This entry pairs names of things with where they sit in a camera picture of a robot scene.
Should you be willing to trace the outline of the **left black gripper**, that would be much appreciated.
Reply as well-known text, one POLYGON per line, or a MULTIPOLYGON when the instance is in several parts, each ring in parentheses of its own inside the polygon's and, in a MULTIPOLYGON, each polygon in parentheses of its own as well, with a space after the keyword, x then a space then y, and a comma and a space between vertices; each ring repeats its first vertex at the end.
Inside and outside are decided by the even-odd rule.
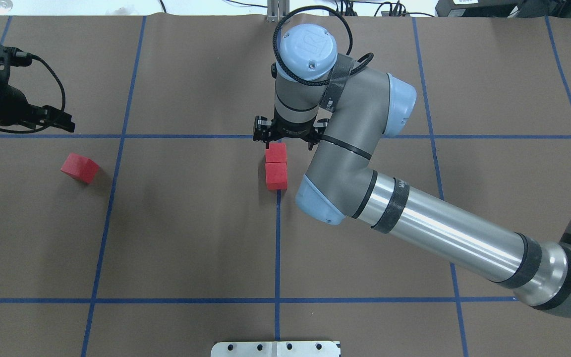
POLYGON ((22 91, 13 86, 0 85, 0 126, 20 125, 34 132, 48 128, 75 132, 76 124, 66 111, 45 105, 40 108, 40 116, 37 116, 37 108, 29 104, 22 91))

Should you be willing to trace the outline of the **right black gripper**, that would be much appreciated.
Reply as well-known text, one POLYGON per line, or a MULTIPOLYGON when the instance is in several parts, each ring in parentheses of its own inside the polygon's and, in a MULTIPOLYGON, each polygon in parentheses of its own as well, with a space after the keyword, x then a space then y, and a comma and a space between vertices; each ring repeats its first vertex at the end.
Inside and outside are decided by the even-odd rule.
POLYGON ((252 131, 252 140, 265 143, 265 149, 269 150, 271 142, 283 138, 301 139, 307 142, 308 151, 312 151, 319 144, 329 124, 329 119, 313 117, 302 123, 285 120, 280 115, 275 115, 271 120, 263 116, 256 116, 252 131))

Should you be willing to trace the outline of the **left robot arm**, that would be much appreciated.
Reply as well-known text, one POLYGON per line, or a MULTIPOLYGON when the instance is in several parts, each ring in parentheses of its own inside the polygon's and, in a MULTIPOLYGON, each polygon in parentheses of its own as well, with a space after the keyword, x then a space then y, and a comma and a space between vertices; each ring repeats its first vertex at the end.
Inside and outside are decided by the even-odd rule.
POLYGON ((0 82, 0 132, 30 134, 54 127, 72 133, 75 123, 65 112, 65 89, 54 73, 50 71, 61 91, 61 108, 38 107, 27 102, 25 95, 6 82, 0 82))

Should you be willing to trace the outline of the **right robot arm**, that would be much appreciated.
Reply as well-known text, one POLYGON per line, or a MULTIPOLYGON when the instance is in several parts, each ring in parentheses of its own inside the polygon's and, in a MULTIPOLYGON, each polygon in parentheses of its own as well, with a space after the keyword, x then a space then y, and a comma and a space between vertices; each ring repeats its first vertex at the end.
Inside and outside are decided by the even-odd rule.
POLYGON ((255 119, 254 141, 319 144, 295 196, 302 212, 329 225, 345 217, 393 235, 477 274, 516 300, 571 318, 571 221, 560 241, 537 241, 381 173, 392 159, 417 93, 390 73, 369 70, 372 54, 338 54, 324 27, 303 23, 273 36, 274 119, 255 119))

